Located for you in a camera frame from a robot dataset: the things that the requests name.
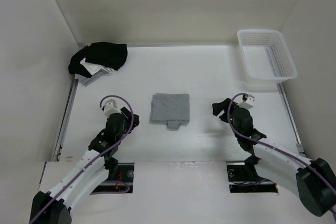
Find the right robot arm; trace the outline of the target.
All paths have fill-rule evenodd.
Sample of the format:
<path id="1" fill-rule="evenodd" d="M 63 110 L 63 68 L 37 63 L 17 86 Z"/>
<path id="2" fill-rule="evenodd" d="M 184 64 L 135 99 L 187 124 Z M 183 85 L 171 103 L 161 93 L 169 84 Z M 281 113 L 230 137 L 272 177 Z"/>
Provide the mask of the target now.
<path id="1" fill-rule="evenodd" d="M 250 156 L 244 161 L 244 175 L 251 180 L 268 179 L 296 195 L 317 217 L 335 213 L 335 173 L 327 161 L 302 157 L 269 143 L 253 125 L 249 109 L 255 98 L 240 93 L 241 103 L 227 98 L 212 105 L 212 114 L 227 123 L 239 146 Z"/>

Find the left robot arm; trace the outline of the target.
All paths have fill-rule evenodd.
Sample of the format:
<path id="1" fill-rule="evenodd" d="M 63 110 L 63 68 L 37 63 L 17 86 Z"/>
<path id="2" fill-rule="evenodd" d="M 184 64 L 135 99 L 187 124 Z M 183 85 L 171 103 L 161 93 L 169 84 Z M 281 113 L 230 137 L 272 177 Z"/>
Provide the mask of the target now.
<path id="1" fill-rule="evenodd" d="M 71 223 L 72 213 L 88 196 L 97 194 L 95 189 L 105 181 L 117 188 L 115 194 L 128 193 L 130 185 L 114 180 L 118 175 L 118 160 L 113 155 L 138 125 L 139 116 L 131 107 L 110 114 L 105 128 L 91 141 L 75 167 L 52 189 L 34 196 L 29 222 Z"/>

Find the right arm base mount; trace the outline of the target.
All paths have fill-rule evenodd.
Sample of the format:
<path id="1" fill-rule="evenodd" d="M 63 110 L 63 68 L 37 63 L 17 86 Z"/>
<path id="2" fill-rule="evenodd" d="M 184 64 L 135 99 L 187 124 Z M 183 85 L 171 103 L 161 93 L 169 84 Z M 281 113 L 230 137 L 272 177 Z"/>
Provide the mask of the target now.
<path id="1" fill-rule="evenodd" d="M 276 183 L 258 176 L 244 162 L 226 163 L 231 193 L 278 193 Z"/>

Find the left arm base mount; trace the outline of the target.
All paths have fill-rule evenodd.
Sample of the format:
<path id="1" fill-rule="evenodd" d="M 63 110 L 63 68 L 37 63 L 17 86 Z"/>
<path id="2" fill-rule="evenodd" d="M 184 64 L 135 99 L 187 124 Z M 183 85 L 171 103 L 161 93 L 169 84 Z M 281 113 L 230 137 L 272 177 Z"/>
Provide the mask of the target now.
<path id="1" fill-rule="evenodd" d="M 91 195 L 133 193 L 134 163 L 120 163 Z"/>

